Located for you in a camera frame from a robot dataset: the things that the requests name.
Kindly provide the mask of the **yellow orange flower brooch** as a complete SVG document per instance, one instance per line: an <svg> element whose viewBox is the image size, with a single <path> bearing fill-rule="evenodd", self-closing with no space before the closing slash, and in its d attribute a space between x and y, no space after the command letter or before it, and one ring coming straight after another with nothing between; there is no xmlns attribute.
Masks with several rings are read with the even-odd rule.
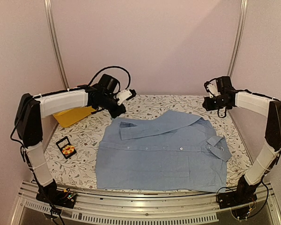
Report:
<svg viewBox="0 0 281 225"><path fill-rule="evenodd" d="M70 154L72 154L74 151L75 151L75 148L74 148L74 146L72 146L72 145L67 145L67 146L65 146L65 147L62 149L62 153L63 153L64 155L70 155Z"/></svg>

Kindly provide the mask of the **blue button-up shirt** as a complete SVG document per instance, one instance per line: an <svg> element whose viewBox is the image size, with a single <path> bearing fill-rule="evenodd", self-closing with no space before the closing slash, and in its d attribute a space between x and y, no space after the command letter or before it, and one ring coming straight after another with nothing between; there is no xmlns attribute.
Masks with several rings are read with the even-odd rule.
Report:
<svg viewBox="0 0 281 225"><path fill-rule="evenodd" d="M117 118L96 157L99 189L216 192L231 153L211 122L168 110L154 120Z"/></svg>

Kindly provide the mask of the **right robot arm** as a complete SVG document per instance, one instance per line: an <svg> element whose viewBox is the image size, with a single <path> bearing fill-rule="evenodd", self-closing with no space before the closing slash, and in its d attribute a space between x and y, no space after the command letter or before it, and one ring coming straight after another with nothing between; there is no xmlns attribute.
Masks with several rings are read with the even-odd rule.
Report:
<svg viewBox="0 0 281 225"><path fill-rule="evenodd" d="M239 179L233 201L243 204L255 192L264 176L277 163L281 155L281 100L247 90L228 90L219 93L207 88L204 98L206 111L238 107L266 117L264 144L252 167Z"/></svg>

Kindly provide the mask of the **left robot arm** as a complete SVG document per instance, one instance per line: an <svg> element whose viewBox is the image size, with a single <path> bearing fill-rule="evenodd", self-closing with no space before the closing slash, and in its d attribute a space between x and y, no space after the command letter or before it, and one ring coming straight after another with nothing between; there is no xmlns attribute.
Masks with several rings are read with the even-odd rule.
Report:
<svg viewBox="0 0 281 225"><path fill-rule="evenodd" d="M80 85L47 94L22 95L12 133L18 134L23 161L28 165L42 196L49 203L57 203L60 193L56 190L44 157L42 119L61 111L91 106L108 110L112 118L126 112L124 101L136 95L134 90L124 89L117 94L108 93L98 85Z"/></svg>

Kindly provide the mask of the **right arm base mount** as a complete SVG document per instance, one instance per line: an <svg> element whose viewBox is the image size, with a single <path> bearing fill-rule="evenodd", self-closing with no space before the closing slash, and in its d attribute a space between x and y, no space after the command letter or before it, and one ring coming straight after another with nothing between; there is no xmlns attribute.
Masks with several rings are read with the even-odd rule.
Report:
<svg viewBox="0 0 281 225"><path fill-rule="evenodd" d="M232 216L237 220L246 220L256 207L255 193L238 196L236 191L229 187L222 187L216 193L216 202L219 208L230 209Z"/></svg>

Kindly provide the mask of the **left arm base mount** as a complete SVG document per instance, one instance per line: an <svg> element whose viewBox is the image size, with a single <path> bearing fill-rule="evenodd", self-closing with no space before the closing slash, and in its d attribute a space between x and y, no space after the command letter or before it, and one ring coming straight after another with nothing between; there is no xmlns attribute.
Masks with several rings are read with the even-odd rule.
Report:
<svg viewBox="0 0 281 225"><path fill-rule="evenodd" d="M41 202L51 203L55 206L73 209L77 193L69 188L58 190L56 188L43 188L38 190L36 199Z"/></svg>

